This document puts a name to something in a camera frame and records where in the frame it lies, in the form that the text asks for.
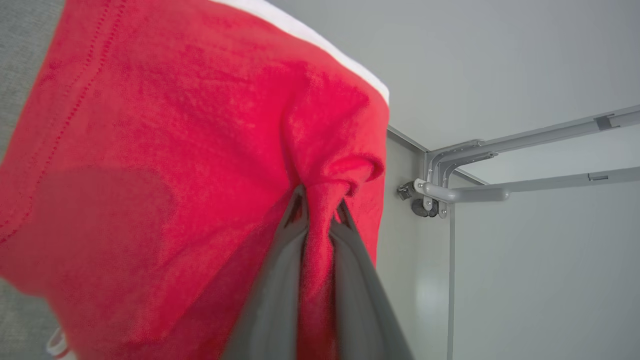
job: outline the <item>white ceiling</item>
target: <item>white ceiling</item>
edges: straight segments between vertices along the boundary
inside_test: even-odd
[[[428,149],[640,104],[639,0],[271,2],[378,75],[390,88],[390,123]],[[510,181],[532,158],[522,151],[467,170]],[[547,160],[522,168],[560,166]]]

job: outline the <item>white stripe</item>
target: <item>white stripe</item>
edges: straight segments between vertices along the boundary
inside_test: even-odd
[[[375,88],[380,95],[389,104],[389,90],[385,84],[380,81],[371,71],[367,70],[364,66],[351,59],[349,56],[343,54],[338,48],[333,46],[327,39],[323,38],[320,34],[316,33],[313,29],[304,25],[288,13],[283,12],[272,4],[265,0],[210,0],[214,3],[221,3],[229,5],[233,8],[237,8],[244,12],[248,12],[256,17],[260,17],[266,20],[282,31],[302,39],[306,42],[318,46],[320,49],[326,51],[329,55],[333,56],[342,66],[351,70],[356,75],[360,76],[366,82],[368,82],[373,88]]]

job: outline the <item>gray fabric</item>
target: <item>gray fabric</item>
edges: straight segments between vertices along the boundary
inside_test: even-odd
[[[0,0],[0,159],[63,5],[64,0]],[[0,359],[50,359],[45,344],[57,326],[45,301],[0,280]]]

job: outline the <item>gray metal rod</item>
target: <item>gray metal rod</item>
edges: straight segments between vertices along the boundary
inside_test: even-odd
[[[610,120],[612,127],[602,129],[598,125],[598,119],[603,117]],[[523,149],[525,147],[541,145],[544,143],[556,142],[569,138],[575,138],[578,136],[594,134],[600,131],[614,129],[616,127],[631,126],[638,123],[640,123],[640,105],[620,109],[617,111],[611,111],[609,113],[604,113],[602,115],[597,115],[594,117],[574,120],[564,124],[549,126],[534,131],[528,131],[517,135],[490,140],[487,141],[482,147],[469,149],[457,154],[447,154],[441,159],[441,161],[451,161],[462,156],[472,156],[489,151],[513,151]]]

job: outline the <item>red fabric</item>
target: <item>red fabric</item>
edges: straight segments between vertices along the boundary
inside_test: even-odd
[[[206,0],[67,0],[0,167],[0,275],[80,359],[215,359],[292,190],[299,358],[336,357],[333,212],[373,260],[388,106],[320,48]]]

